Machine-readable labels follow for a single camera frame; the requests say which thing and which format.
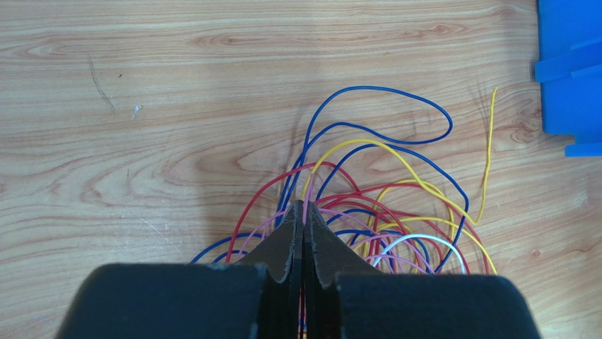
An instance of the blue plastic bin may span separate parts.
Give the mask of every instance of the blue plastic bin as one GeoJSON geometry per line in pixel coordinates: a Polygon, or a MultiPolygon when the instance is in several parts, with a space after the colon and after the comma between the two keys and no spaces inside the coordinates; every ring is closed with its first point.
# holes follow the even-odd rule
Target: blue plastic bin
{"type": "Polygon", "coordinates": [[[571,134],[567,157],[602,155],[602,0],[539,0],[543,130],[571,134]]]}

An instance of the white wire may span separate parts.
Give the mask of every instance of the white wire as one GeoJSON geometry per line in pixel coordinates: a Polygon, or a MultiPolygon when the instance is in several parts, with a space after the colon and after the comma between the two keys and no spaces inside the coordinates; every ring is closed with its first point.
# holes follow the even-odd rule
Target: white wire
{"type": "MultiPolygon", "coordinates": [[[[387,247],[385,247],[382,250],[382,252],[380,252],[380,254],[383,256],[383,255],[389,253],[389,251],[391,251],[391,249],[393,249],[395,246],[397,246],[400,242],[404,242],[408,239],[413,239],[413,238],[431,239],[431,240],[435,240],[436,242],[440,242],[445,246],[448,246],[454,252],[454,254],[456,254],[456,257],[458,257],[458,261],[460,261],[460,269],[462,270],[462,274],[466,274],[466,267],[464,266],[464,262],[462,261],[462,256],[460,256],[460,252],[458,252],[456,247],[454,247],[452,244],[450,244],[449,242],[446,242],[445,240],[443,240],[441,238],[433,237],[432,235],[428,235],[428,234],[413,233],[413,234],[404,235],[401,238],[395,239],[395,241],[393,241],[387,247]]],[[[380,259],[382,259],[382,257],[379,257],[376,260],[374,260],[374,262],[372,263],[372,266],[376,267],[376,265],[379,263],[380,259]]]]}

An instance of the wooden table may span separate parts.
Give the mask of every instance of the wooden table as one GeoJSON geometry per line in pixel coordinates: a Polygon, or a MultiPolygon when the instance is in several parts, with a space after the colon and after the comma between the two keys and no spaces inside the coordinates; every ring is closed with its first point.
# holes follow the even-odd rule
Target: wooden table
{"type": "MultiPolygon", "coordinates": [[[[51,338],[99,265],[187,262],[230,234],[254,192],[292,165],[321,101],[358,84],[451,113],[450,137],[412,149],[455,176],[473,215],[500,87],[477,231],[544,337],[602,335],[602,159],[565,158],[572,139],[541,130],[535,1],[2,1],[0,13],[0,337],[51,338]]],[[[344,95],[316,128],[340,120],[408,140],[446,126],[381,93],[344,95]]],[[[309,160],[358,135],[327,134],[309,160]]],[[[408,176],[379,150],[346,169],[364,186],[408,176]]],[[[388,203],[440,204],[412,189],[388,203]]],[[[461,245],[478,271],[476,248],[461,245]]]]}

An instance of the tabletop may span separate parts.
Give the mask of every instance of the tabletop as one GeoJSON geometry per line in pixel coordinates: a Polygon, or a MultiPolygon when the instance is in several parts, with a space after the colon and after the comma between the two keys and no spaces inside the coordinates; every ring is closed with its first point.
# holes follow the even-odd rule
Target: tabletop
{"type": "MultiPolygon", "coordinates": [[[[542,132],[535,1],[8,0],[0,13],[0,337],[51,338],[104,263],[184,263],[228,236],[293,165],[315,109],[351,85],[405,90],[451,114],[450,136],[411,148],[455,177],[473,215],[499,88],[476,230],[544,338],[600,337],[602,159],[565,158],[572,138],[542,132]]],[[[445,129],[433,111],[348,93],[313,133],[349,121],[421,140],[445,129]]],[[[358,135],[335,129],[308,160],[358,135]]],[[[408,177],[378,150],[345,169],[364,185],[408,177]]],[[[273,214],[279,188],[244,229],[273,214]]],[[[396,192],[389,201],[406,210],[438,209],[396,192]]]]}

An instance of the wire bundle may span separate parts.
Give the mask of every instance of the wire bundle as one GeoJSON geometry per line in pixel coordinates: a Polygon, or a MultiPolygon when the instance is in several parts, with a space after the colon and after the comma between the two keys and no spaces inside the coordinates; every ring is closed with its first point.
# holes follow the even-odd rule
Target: wire bundle
{"type": "MultiPolygon", "coordinates": [[[[464,234],[470,240],[472,240],[482,251],[483,266],[485,268],[485,273],[493,272],[494,274],[497,274],[497,271],[495,270],[495,267],[493,265],[493,262],[491,261],[491,258],[489,257],[489,254],[485,250],[485,247],[482,245],[479,236],[472,228],[472,226],[477,225],[480,222],[483,216],[483,210],[485,208],[485,193],[491,163],[491,140],[493,132],[493,113],[496,92],[497,88],[494,89],[491,99],[489,134],[487,142],[487,161],[485,166],[485,174],[483,176],[483,199],[481,201],[480,210],[476,220],[473,220],[468,214],[468,196],[460,187],[460,185],[454,180],[454,178],[452,178],[449,174],[447,174],[443,169],[441,169],[427,157],[401,146],[425,145],[429,143],[434,143],[435,141],[440,141],[443,138],[447,137],[453,129],[453,121],[449,114],[434,102],[401,90],[377,86],[354,86],[339,90],[338,92],[331,95],[328,99],[326,99],[322,103],[322,105],[320,105],[320,107],[314,113],[314,116],[312,117],[312,120],[309,123],[307,133],[305,134],[302,152],[295,161],[295,164],[293,165],[292,169],[289,172],[286,172],[281,176],[271,180],[259,191],[257,191],[257,193],[251,199],[247,207],[243,210],[231,237],[227,237],[225,239],[220,240],[219,242],[216,242],[215,244],[210,245],[201,253],[199,253],[199,255],[197,255],[191,261],[191,263],[196,263],[201,257],[206,255],[208,252],[225,243],[229,243],[228,250],[224,254],[218,256],[213,262],[219,262],[224,258],[226,262],[230,262],[233,254],[236,254],[237,258],[240,258],[241,256],[245,255],[248,251],[247,247],[249,245],[249,242],[253,237],[265,239],[271,230],[280,225],[285,211],[288,207],[288,203],[291,201],[291,198],[293,196],[295,187],[297,187],[297,181],[300,177],[301,171],[311,170],[311,172],[309,173],[309,177],[307,178],[307,180],[305,180],[305,184],[302,190],[302,198],[305,201],[304,207],[307,208],[308,201],[313,201],[319,206],[319,209],[323,215],[330,217],[326,221],[327,225],[330,225],[335,220],[341,221],[343,225],[347,228],[337,230],[335,234],[337,234],[339,237],[349,237],[351,235],[351,238],[348,242],[349,246],[352,249],[354,249],[356,253],[358,253],[358,255],[362,256],[367,262],[371,263],[374,267],[378,267],[379,269],[390,273],[407,273],[409,271],[412,271],[415,273],[422,274],[436,274],[442,272],[443,267],[446,265],[450,256],[453,254],[459,260],[459,267],[461,272],[463,274],[469,274],[470,269],[468,267],[468,262],[464,258],[464,255],[462,254],[460,249],[458,248],[459,238],[461,234],[464,234]],[[317,120],[317,117],[319,116],[320,112],[325,108],[325,106],[327,106],[330,103],[330,101],[332,101],[338,95],[353,90],[384,91],[389,93],[395,93],[398,95],[403,95],[424,102],[430,105],[431,107],[434,107],[443,114],[443,116],[448,121],[448,129],[441,136],[438,136],[436,138],[431,138],[424,141],[403,141],[382,135],[365,126],[340,121],[327,126],[326,128],[322,129],[316,136],[310,138],[315,121],[317,120]],[[373,136],[376,136],[386,141],[386,143],[368,138],[359,138],[345,141],[328,150],[316,162],[305,164],[307,152],[309,151],[309,149],[327,131],[337,126],[346,126],[353,129],[359,129],[361,131],[366,131],[372,134],[373,136]],[[345,155],[337,164],[326,161],[326,159],[338,149],[347,145],[357,144],[360,145],[352,151],[350,151],[347,155],[345,155]],[[343,163],[354,154],[360,152],[361,150],[374,147],[383,148],[389,153],[391,153],[409,171],[411,178],[400,180],[390,184],[383,184],[379,186],[361,189],[355,183],[355,181],[349,175],[349,173],[347,173],[342,168],[342,166],[343,163]],[[399,154],[399,152],[406,153],[421,159],[422,161],[430,165],[432,168],[434,168],[436,171],[438,171],[441,175],[443,175],[447,180],[449,180],[449,182],[451,182],[454,185],[454,187],[464,198],[464,208],[461,208],[458,204],[447,198],[442,193],[442,191],[434,184],[431,184],[430,182],[421,179],[415,172],[415,170],[410,166],[410,164],[399,154]],[[321,167],[331,167],[332,171],[318,189],[315,197],[313,197],[312,193],[314,188],[314,178],[316,176],[317,170],[321,167]],[[352,191],[347,194],[331,194],[330,196],[323,197],[323,194],[326,191],[329,182],[337,173],[343,175],[349,181],[352,191]],[[239,233],[239,230],[242,226],[242,223],[244,222],[245,217],[247,216],[251,207],[260,197],[260,195],[262,195],[263,192],[265,192],[265,190],[267,190],[274,184],[281,182],[282,180],[285,180],[285,183],[281,192],[281,197],[278,202],[276,213],[272,215],[269,219],[259,224],[253,231],[239,233]],[[448,212],[448,218],[444,219],[435,216],[415,215],[412,213],[406,213],[403,211],[395,210],[384,205],[382,203],[382,199],[387,195],[389,191],[397,188],[422,189],[428,192],[430,195],[434,196],[435,198],[437,198],[445,204],[448,212]],[[377,198],[370,198],[368,194],[372,192],[380,193],[377,198]],[[361,220],[360,215],[367,215],[367,220],[361,220]],[[455,221],[456,217],[459,218],[458,223],[456,223],[455,221]],[[424,222],[426,225],[428,225],[435,231],[435,235],[415,233],[409,226],[407,226],[408,222],[414,221],[424,222]],[[449,226],[449,234],[441,230],[437,226],[437,223],[442,223],[446,226],[449,226]],[[241,238],[246,238],[242,243],[242,246],[238,250],[234,249],[237,239],[241,238]],[[431,251],[429,251],[425,243],[429,244],[431,249],[434,249],[437,252],[437,254],[434,255],[434,253],[431,253],[431,251]],[[443,252],[443,250],[440,248],[440,244],[443,244],[448,248],[447,252],[443,252]],[[399,254],[400,250],[402,249],[400,246],[402,245],[407,248],[409,253],[412,253],[413,260],[404,258],[399,254]]],[[[303,223],[305,223],[306,217],[307,210],[304,210],[303,223]]]]}

